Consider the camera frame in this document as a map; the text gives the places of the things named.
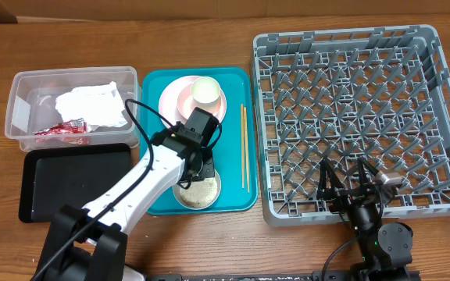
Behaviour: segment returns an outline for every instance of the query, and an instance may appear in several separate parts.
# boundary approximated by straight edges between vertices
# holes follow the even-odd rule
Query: gray dish rack
[[[384,217],[450,215],[450,75],[433,27],[260,34],[252,76],[270,225],[339,220],[316,199],[323,157],[347,188],[359,156],[402,174]]]

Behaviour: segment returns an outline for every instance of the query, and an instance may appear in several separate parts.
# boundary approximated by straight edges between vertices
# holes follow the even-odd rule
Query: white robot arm
[[[152,170],[130,192],[130,196],[126,196],[111,212],[102,216],[99,222],[106,226],[117,223],[121,226],[121,231],[129,235],[154,201],[164,191],[178,183],[184,172],[185,160],[178,157],[174,150],[162,145],[152,146],[152,149],[154,151]],[[148,158],[147,151],[140,162],[114,187],[96,200],[87,203],[84,206],[85,209],[90,210],[87,215],[94,218],[113,198],[122,194],[144,172],[148,164]],[[89,239],[88,242],[96,244],[92,239]],[[124,267],[123,281],[144,280],[145,278],[141,273],[127,266]]]
[[[211,149],[220,135],[209,141],[217,127],[221,134],[218,119],[196,108],[185,126],[152,136],[151,167],[148,149],[127,175],[83,209],[64,206],[52,220],[33,281],[144,281],[124,264],[127,236],[168,188],[181,180],[214,176],[214,169],[206,169],[213,171],[206,175],[202,167],[213,163]],[[74,241],[88,241],[96,245],[95,251],[74,247]]]

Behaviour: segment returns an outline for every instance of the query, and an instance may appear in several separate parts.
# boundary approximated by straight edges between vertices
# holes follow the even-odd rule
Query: wooden chopstick
[[[244,188],[244,105],[241,104],[241,172],[242,188]]]
[[[245,140],[245,154],[246,154],[246,176],[247,176],[247,184],[248,184],[248,193],[250,192],[249,187],[249,149],[248,149],[248,114],[246,111],[246,107],[244,107],[244,140]]]

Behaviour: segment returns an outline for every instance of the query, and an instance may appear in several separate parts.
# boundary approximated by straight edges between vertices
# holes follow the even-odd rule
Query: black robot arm
[[[324,158],[320,162],[317,189],[317,199],[332,203],[330,212],[347,215],[355,233],[354,240],[359,243],[364,262],[351,267],[352,280],[419,281],[418,272],[407,270],[407,265],[413,261],[413,231],[404,223],[383,224],[381,220],[384,206],[390,203],[402,185],[402,177],[397,173],[383,173],[362,157],[357,160],[357,170],[359,187],[348,190]],[[373,180],[369,181],[366,170]],[[322,272],[323,281],[326,281],[328,263]]]

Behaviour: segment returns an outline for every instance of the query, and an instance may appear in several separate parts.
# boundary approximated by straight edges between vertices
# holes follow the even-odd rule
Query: teal tray
[[[178,215],[248,210],[258,199],[258,172],[249,76],[237,67],[157,70],[144,79],[141,86],[141,101],[152,108],[158,108],[159,97],[166,86],[187,75],[210,76],[216,79],[227,97],[227,114],[222,122],[222,137],[213,149],[215,169],[222,180],[222,190],[213,205],[204,210],[194,211],[180,205],[170,188],[150,207],[148,213]],[[251,193],[248,193],[247,188],[242,188],[241,182],[241,104],[244,104],[248,110]],[[141,126],[149,136],[165,128],[161,120],[148,110],[141,109],[140,117]],[[147,145],[141,144],[140,157],[146,149]]]

